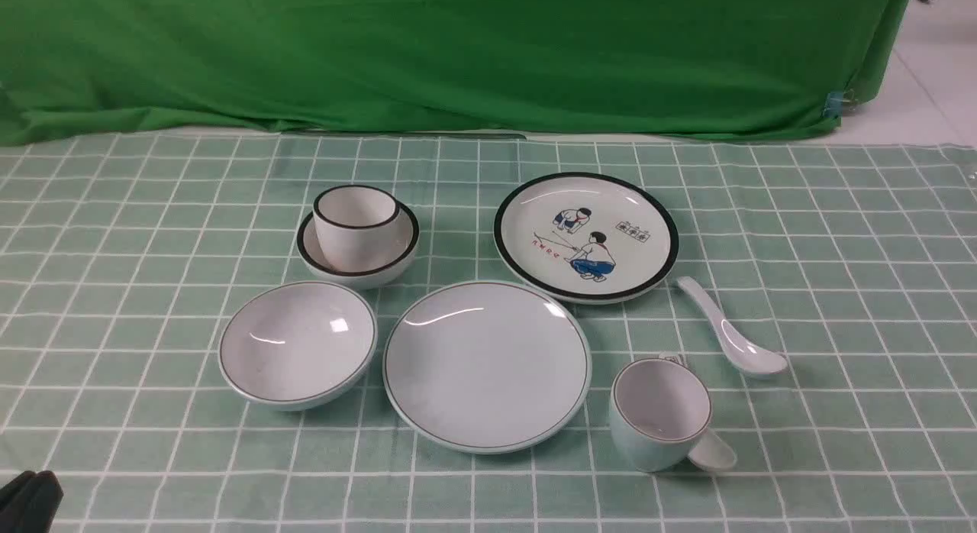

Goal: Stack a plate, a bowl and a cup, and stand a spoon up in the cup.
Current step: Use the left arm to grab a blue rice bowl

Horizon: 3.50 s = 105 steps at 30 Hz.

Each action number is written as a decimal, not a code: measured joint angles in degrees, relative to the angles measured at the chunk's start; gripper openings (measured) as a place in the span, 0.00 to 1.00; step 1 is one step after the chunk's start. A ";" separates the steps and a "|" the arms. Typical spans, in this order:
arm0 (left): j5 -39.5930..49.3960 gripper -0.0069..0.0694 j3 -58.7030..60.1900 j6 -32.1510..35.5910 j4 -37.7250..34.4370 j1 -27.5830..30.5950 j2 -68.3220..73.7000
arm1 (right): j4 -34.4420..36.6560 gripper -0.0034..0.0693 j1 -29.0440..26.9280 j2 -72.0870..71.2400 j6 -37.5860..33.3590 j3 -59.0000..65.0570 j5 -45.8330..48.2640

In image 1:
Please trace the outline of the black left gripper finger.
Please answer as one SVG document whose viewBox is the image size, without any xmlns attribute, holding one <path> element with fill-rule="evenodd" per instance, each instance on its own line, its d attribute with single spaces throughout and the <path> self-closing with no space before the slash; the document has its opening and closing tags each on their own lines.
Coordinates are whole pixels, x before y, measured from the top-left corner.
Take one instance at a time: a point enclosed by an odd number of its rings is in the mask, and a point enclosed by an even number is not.
<svg viewBox="0 0 977 533">
<path fill-rule="evenodd" d="M 63 499 L 51 470 L 25 470 L 1 488 L 2 532 L 49 532 Z"/>
</svg>

